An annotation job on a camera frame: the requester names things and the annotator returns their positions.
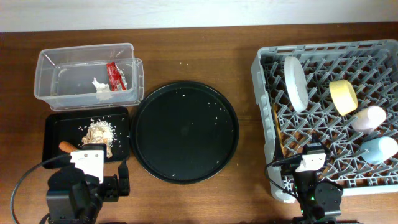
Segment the yellow bowl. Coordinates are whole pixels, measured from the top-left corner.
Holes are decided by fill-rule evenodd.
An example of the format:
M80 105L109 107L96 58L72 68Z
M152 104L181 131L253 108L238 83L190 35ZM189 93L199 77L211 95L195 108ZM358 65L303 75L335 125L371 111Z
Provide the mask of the yellow bowl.
M352 84L348 80L329 83L330 95L340 115L345 116L358 107L358 99Z

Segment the white tissue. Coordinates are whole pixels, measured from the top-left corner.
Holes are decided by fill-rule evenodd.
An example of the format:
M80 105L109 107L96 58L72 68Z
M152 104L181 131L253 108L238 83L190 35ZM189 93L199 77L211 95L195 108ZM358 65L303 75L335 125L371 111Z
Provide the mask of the white tissue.
M111 90L108 84L100 83L96 78L93 79L92 84L96 88L96 97L99 100L108 100L112 98Z

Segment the nut shells and rice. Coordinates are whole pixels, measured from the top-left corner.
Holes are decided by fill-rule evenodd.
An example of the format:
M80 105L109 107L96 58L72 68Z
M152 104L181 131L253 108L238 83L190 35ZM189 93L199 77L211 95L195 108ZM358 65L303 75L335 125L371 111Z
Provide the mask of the nut shells and rice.
M82 137L83 144L105 144L106 157L112 158L111 146L114 140L114 129L107 121L97 121L90 124L87 134Z

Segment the grey round plate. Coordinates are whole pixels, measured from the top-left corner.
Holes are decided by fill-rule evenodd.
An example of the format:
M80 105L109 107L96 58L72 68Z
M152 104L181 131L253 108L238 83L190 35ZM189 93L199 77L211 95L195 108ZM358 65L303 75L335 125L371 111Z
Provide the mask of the grey round plate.
M308 106L307 81L300 61L293 56L288 56L284 61L285 85L289 100L298 113L303 112Z

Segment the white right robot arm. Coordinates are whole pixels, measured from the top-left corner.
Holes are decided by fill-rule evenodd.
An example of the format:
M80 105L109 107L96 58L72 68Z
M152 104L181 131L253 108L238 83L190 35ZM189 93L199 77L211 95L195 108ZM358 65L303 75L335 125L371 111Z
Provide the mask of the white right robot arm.
M336 223L341 215L343 188L328 180L319 180L317 172L323 167L325 153L296 155L272 163L273 167L283 167L292 172L294 194L300 204L302 215L292 219L299 223Z

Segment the orange carrot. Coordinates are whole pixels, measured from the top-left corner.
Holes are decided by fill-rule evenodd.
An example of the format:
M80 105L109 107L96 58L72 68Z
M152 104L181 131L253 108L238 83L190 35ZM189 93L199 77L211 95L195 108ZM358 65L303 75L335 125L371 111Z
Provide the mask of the orange carrot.
M72 145L72 144L70 144L69 142L66 142L66 141L62 141L60 144L59 144L59 149L61 150L61 151L63 151L63 152L66 152L66 153L71 153L71 152L74 152L74 151L77 151L78 149L74 146L74 145Z

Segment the red snack wrapper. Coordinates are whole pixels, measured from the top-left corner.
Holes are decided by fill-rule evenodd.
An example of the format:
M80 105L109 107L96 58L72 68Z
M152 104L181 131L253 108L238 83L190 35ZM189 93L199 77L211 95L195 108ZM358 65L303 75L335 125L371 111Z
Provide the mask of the red snack wrapper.
M111 91L124 91L126 90L126 82L122 71L117 67L115 62L107 63L106 70L109 77L109 85Z

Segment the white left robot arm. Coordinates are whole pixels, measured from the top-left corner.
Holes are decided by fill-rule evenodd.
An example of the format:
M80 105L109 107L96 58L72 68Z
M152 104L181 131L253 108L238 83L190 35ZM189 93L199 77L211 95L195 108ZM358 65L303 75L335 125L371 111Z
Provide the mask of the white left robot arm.
M103 177L103 182L83 170L68 166L47 181L48 214L41 223L95 223L105 202L117 202L130 194L129 170L125 160L118 174Z

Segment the blue cup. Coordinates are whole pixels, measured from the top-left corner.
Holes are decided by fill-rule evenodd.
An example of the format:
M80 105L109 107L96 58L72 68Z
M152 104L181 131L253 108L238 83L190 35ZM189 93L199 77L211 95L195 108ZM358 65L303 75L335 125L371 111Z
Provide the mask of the blue cup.
M397 153L397 142L391 137L383 136L364 142L360 149L367 150L361 156L367 163L378 165Z

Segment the pink cup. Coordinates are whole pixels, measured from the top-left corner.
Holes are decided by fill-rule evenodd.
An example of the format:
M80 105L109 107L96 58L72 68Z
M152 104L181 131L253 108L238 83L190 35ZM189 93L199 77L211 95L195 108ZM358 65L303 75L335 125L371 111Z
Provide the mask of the pink cup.
M370 106L354 115L357 120L352 124L355 131L370 134L386 120L386 112L380 106Z

